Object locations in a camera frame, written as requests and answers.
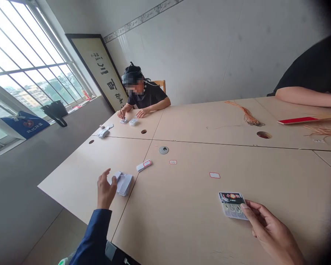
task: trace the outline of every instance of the wooden stick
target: wooden stick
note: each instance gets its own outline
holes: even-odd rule
[[[283,124],[283,125],[287,125],[287,124],[306,123],[306,122],[310,122],[310,121],[318,121],[318,120],[326,120],[326,119],[331,119],[331,113],[324,113],[324,114],[319,114],[319,115],[315,115],[315,116],[311,116],[311,117],[280,120],[277,122],[280,124]]]

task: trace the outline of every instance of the wooden chair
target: wooden chair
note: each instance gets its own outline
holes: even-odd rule
[[[166,81],[165,80],[159,80],[159,81],[152,81],[155,82],[157,85],[162,86],[163,87],[163,91],[166,93]]]

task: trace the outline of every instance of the dark blue sleeve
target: dark blue sleeve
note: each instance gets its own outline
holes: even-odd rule
[[[89,221],[85,236],[78,246],[70,265],[106,265],[109,264],[105,256],[107,232],[111,211],[106,209],[94,210]]]

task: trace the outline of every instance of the blue gift bag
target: blue gift bag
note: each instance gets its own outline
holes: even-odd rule
[[[44,119],[24,111],[18,112],[17,116],[0,118],[0,129],[20,139],[29,139],[49,125]]]

